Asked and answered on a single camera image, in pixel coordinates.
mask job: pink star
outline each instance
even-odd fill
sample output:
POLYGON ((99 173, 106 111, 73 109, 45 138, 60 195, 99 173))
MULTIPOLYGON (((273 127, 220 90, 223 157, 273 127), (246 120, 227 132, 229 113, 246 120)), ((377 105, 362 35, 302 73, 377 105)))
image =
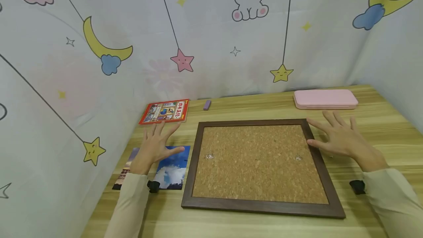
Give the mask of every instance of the pink star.
POLYGON ((171 57, 172 61, 174 61, 178 65, 178 71, 181 72, 183 70, 187 70, 190 72, 194 72, 191 67, 191 62, 194 59, 193 56, 185 56, 181 49, 178 49, 178 56, 171 57))

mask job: wooden picture frame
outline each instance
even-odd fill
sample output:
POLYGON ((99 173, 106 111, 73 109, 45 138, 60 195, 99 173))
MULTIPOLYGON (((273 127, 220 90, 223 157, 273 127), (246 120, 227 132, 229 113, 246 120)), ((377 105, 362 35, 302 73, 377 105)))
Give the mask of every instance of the wooden picture frame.
POLYGON ((202 208, 213 210, 231 210, 242 212, 288 214, 300 216, 317 216, 326 218, 344 219, 345 212, 332 184, 332 180, 326 169, 325 162, 319 149, 309 146, 309 150, 323 185, 329 204, 311 204, 294 202, 275 202, 262 200, 222 199, 208 197, 193 197, 195 176, 197 174, 198 160, 200 157, 203 132, 206 127, 229 127, 229 126, 280 126, 301 125, 305 140, 313 139, 314 136, 306 119, 268 119, 268 120, 242 120, 242 121, 216 121, 198 123, 197 135, 192 151, 191 163, 185 183, 184 196, 181 206, 183 208, 202 208))

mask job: pink pencil case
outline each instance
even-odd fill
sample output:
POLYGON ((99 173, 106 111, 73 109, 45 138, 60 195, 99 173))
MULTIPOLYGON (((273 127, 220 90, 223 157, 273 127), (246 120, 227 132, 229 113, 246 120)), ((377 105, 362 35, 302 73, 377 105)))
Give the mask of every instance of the pink pencil case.
POLYGON ((293 93, 299 109, 353 109, 358 100, 350 90, 298 90, 293 93))

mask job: book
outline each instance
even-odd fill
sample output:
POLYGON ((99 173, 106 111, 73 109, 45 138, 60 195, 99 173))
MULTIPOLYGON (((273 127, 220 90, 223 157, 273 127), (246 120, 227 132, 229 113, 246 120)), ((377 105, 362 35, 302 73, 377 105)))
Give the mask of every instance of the book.
POLYGON ((139 124, 184 122, 187 118, 188 103, 189 99, 150 103, 139 124))

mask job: white curtain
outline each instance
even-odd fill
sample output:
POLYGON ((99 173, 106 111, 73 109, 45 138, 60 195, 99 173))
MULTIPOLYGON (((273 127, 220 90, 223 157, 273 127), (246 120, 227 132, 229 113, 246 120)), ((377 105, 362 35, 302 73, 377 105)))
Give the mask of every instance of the white curtain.
POLYGON ((81 235, 148 102, 372 84, 423 130, 422 11, 0 0, 0 237, 81 235))

